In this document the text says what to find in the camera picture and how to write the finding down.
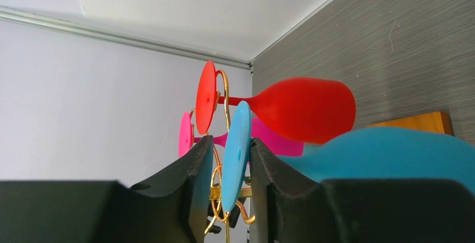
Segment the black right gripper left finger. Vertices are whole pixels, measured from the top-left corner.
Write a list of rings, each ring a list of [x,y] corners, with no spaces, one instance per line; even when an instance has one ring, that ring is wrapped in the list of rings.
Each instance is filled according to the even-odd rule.
[[[117,181],[2,181],[2,242],[203,242],[213,138],[126,187]]]

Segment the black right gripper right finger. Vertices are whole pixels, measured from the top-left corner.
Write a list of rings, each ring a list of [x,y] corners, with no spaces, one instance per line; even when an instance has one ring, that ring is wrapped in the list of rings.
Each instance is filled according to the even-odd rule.
[[[453,180],[324,180],[250,144],[256,242],[473,242],[474,196]]]

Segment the pink wine glass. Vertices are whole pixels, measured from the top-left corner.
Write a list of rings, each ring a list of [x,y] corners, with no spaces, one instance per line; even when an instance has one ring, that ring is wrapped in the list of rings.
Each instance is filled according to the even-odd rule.
[[[183,157],[192,146],[197,143],[202,137],[194,135],[194,124],[192,123],[193,111],[185,112],[181,118],[178,155]],[[252,132],[251,137],[259,138],[275,155],[299,157],[304,152],[304,143],[296,142],[270,130],[258,118],[252,118]]]

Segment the red wine glass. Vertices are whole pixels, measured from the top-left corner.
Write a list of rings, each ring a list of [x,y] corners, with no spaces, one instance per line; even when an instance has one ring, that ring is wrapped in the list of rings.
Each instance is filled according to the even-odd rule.
[[[313,77],[293,77],[278,81],[253,97],[231,97],[229,84],[224,95],[217,90],[218,75],[226,76],[208,61],[201,73],[195,100],[198,132],[205,134],[218,104],[227,110],[244,102],[265,126],[278,135],[297,142],[325,144],[353,129],[356,100],[344,83]]]

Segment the blue wine glass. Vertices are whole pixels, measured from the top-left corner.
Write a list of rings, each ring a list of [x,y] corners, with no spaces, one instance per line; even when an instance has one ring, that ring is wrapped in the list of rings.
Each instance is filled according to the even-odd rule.
[[[237,106],[222,162],[222,208],[239,197],[249,160],[251,111]],[[474,191],[474,147],[452,135],[370,127],[331,139],[315,152],[282,161],[316,182],[326,179],[450,179]]]

